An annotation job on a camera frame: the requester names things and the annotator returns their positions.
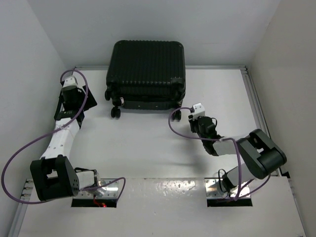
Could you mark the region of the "black suitcase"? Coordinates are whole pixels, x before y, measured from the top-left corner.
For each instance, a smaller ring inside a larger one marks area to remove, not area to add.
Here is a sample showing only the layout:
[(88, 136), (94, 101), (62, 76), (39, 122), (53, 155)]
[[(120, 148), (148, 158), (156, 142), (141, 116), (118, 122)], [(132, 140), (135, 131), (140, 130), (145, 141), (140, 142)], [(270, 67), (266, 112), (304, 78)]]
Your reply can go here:
[(120, 40), (106, 75), (111, 116), (121, 108), (164, 111), (182, 106), (186, 94), (184, 47), (178, 41)]

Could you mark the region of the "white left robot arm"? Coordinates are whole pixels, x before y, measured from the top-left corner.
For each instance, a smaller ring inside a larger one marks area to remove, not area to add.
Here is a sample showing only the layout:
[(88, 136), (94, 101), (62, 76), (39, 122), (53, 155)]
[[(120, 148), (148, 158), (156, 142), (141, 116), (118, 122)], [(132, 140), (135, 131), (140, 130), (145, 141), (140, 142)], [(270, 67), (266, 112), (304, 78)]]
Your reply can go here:
[(77, 196), (80, 190), (97, 185), (96, 170), (75, 169), (69, 161), (74, 138), (84, 120), (84, 111), (96, 105), (86, 86), (70, 85), (61, 89), (54, 116), (56, 132), (41, 158), (30, 165), (39, 200)]

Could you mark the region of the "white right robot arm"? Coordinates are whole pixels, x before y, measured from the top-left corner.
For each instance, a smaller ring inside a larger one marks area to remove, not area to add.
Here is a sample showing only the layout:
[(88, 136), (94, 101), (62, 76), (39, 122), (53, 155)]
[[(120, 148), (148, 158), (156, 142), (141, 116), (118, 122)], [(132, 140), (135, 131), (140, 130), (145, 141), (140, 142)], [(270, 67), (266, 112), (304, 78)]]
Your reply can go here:
[(287, 162), (285, 153), (260, 129), (232, 141), (217, 133), (216, 124), (210, 117), (189, 115), (188, 121), (191, 132), (202, 140), (209, 155), (239, 155), (240, 165), (224, 172), (219, 181), (218, 187), (222, 193), (229, 193), (242, 183), (255, 178), (262, 180)]

